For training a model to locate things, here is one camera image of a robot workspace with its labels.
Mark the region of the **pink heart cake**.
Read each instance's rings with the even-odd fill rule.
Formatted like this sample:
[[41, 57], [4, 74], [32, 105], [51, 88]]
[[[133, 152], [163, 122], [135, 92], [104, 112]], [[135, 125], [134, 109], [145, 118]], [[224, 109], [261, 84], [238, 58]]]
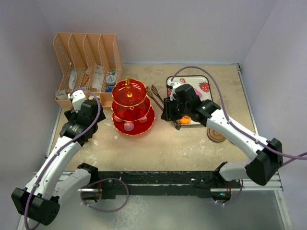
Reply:
[[142, 117], [141, 119], [138, 120], [139, 123], [146, 123], [148, 121], [147, 116]]

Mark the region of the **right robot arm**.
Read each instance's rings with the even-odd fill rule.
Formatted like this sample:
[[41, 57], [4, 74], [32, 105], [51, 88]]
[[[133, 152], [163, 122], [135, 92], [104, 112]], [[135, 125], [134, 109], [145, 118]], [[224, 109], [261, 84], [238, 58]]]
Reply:
[[283, 164], [281, 156], [275, 151], [282, 150], [279, 140], [267, 140], [232, 118], [210, 99], [201, 100], [189, 84], [172, 82], [168, 86], [172, 92], [164, 98], [161, 119], [169, 122], [189, 116], [193, 121], [210, 128], [245, 153], [248, 160], [224, 162], [216, 170], [213, 182], [217, 187], [225, 187], [235, 179], [251, 179], [265, 186]]

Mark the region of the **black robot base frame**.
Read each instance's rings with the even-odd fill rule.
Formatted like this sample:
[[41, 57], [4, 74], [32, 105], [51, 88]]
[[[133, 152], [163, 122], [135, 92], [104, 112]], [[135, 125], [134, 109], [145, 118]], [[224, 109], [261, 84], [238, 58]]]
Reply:
[[79, 169], [91, 174], [90, 189], [98, 190], [101, 199], [116, 196], [196, 196], [228, 201], [231, 189], [240, 188], [238, 179], [222, 179], [218, 171], [99, 171], [82, 163]]

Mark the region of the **white strawberry enamel tray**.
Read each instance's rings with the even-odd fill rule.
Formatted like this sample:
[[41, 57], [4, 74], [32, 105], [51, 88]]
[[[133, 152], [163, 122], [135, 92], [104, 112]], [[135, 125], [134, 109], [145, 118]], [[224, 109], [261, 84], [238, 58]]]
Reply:
[[[181, 75], [176, 76], [173, 79], [174, 82], [181, 82], [182, 84], [189, 84], [193, 88], [196, 88], [199, 92], [202, 93], [202, 97], [200, 98], [202, 101], [205, 101], [207, 99], [212, 99], [212, 93], [210, 89], [209, 80], [207, 77], [203, 75]], [[188, 127], [188, 126], [198, 126], [200, 123], [194, 122], [191, 120], [190, 124], [182, 125], [182, 127]]]

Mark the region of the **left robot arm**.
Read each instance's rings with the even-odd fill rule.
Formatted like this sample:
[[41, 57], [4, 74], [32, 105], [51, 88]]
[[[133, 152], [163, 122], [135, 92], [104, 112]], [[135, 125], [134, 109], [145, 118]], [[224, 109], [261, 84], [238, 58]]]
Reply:
[[93, 137], [98, 122], [105, 119], [103, 108], [96, 100], [84, 100], [78, 107], [65, 112], [67, 123], [62, 127], [56, 145], [36, 175], [24, 188], [15, 188], [12, 201], [24, 218], [25, 230], [49, 225], [57, 216], [61, 203], [75, 190], [97, 186], [98, 169], [82, 163], [71, 176], [59, 182], [74, 155]]

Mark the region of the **red three-tier cake stand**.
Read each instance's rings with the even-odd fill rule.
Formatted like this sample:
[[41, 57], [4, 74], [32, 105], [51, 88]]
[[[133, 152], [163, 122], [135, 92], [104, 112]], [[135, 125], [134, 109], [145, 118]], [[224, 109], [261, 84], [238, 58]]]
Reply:
[[[112, 98], [112, 121], [118, 132], [137, 136], [151, 129], [155, 121], [155, 112], [143, 82], [131, 78], [119, 81], [112, 90]], [[116, 122], [114, 116], [122, 122]], [[147, 116], [148, 121], [139, 123], [138, 120], [144, 116]], [[130, 132], [125, 131], [125, 122], [133, 122], [134, 129]]]

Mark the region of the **pink peach pastry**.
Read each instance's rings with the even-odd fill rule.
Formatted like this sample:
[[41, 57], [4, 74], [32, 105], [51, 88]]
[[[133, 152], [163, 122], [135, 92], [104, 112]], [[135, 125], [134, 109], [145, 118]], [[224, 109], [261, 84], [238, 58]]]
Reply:
[[118, 117], [116, 117], [116, 116], [114, 116], [114, 120], [116, 121], [116, 122], [122, 122], [122, 120], [121, 119], [119, 119]]

